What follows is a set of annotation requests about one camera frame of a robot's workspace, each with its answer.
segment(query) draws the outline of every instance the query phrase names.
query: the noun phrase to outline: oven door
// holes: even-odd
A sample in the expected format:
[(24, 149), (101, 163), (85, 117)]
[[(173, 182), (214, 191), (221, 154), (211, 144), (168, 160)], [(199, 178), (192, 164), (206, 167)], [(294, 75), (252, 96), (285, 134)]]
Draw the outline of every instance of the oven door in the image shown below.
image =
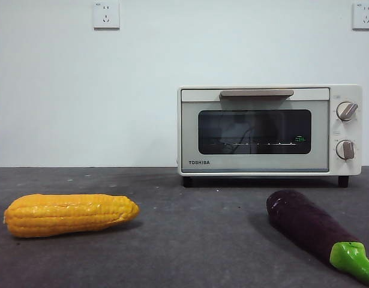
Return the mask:
[(328, 171), (328, 89), (260, 91), (181, 91), (183, 173)]

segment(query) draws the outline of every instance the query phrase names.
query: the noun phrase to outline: outlet plate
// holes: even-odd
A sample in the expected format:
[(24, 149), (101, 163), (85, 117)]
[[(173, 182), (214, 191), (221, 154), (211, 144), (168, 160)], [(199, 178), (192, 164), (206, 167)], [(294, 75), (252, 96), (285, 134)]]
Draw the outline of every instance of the outlet plate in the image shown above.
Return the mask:
[(352, 4), (352, 29), (369, 30), (369, 2)]
[(92, 7), (94, 29), (119, 29), (119, 18), (118, 1), (94, 2)]

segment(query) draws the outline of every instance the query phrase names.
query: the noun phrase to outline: green eggplant cap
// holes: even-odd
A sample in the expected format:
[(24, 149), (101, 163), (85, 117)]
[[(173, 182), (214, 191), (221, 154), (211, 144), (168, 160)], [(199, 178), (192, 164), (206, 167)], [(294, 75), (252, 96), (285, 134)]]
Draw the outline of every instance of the green eggplant cap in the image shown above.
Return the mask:
[(329, 262), (340, 271), (369, 285), (369, 260), (360, 242), (338, 242), (332, 246)]

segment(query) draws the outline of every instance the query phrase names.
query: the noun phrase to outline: purple eggplant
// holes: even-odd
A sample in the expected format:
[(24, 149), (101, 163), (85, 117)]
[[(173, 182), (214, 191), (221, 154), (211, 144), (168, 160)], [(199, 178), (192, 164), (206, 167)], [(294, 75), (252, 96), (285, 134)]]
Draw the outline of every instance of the purple eggplant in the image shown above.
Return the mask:
[(369, 260), (360, 240), (327, 212), (294, 190), (267, 199), (270, 223), (321, 261), (369, 285)]

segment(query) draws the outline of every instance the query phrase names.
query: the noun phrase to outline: oven foot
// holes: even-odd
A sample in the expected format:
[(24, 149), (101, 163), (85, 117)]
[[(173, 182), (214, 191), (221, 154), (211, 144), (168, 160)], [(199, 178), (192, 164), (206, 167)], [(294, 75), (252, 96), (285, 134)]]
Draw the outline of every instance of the oven foot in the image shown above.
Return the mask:
[(348, 187), (348, 180), (350, 176), (339, 176), (339, 187), (347, 188)]
[(185, 188), (192, 187), (192, 178), (191, 177), (188, 177), (188, 176), (184, 176), (183, 177), (183, 186)]

